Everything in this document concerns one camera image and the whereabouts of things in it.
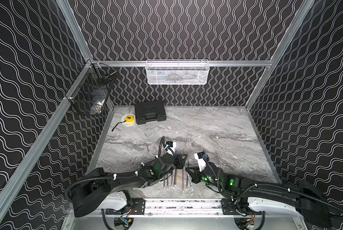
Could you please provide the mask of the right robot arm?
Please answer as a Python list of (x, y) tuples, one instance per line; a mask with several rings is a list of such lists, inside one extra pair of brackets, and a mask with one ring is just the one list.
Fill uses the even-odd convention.
[(260, 182), (226, 174), (213, 163), (203, 170), (195, 166), (186, 171), (192, 183), (203, 182), (208, 188), (216, 188), (215, 192), (223, 196), (225, 215), (286, 213), (302, 218), (308, 228), (332, 228), (333, 220), (343, 220), (343, 209), (330, 204), (323, 193), (306, 181), (284, 185)]

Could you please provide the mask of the red pencil pink cap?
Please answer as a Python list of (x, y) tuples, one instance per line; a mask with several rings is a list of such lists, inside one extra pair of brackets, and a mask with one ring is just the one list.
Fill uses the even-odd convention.
[(174, 179), (175, 179), (175, 175), (174, 175), (174, 171), (172, 172), (172, 176), (171, 176), (171, 188), (174, 188)]

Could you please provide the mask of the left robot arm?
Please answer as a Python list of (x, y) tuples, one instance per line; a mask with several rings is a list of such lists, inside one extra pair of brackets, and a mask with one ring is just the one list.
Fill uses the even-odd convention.
[(184, 168), (186, 159), (187, 154), (175, 152), (174, 142), (161, 138), (155, 159), (141, 163), (136, 171), (114, 173), (96, 168), (71, 183), (64, 195), (72, 203), (77, 218), (94, 212), (107, 198), (110, 199), (109, 209), (123, 214), (133, 205), (130, 190), (151, 187), (167, 180), (173, 170)]

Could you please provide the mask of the dark pencil yellow cap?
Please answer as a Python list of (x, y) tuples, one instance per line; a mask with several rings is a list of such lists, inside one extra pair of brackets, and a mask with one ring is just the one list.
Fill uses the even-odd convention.
[(191, 178), (190, 178), (190, 177), (188, 177), (188, 183), (189, 183), (189, 185), (190, 185), (191, 191), (193, 191), (193, 185), (192, 185), (192, 181), (191, 181)]

